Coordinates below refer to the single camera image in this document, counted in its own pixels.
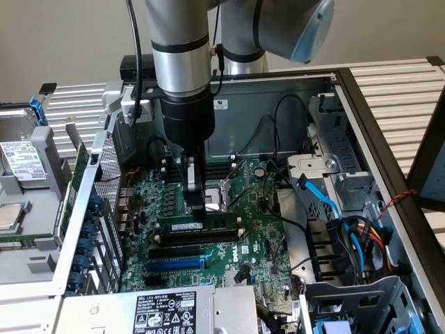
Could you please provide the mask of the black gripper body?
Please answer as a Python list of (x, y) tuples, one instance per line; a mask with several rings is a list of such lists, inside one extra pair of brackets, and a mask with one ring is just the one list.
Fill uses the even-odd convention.
[(215, 129), (213, 95), (210, 90), (190, 97), (161, 98), (164, 132), (168, 140), (181, 148), (196, 148), (212, 135)]

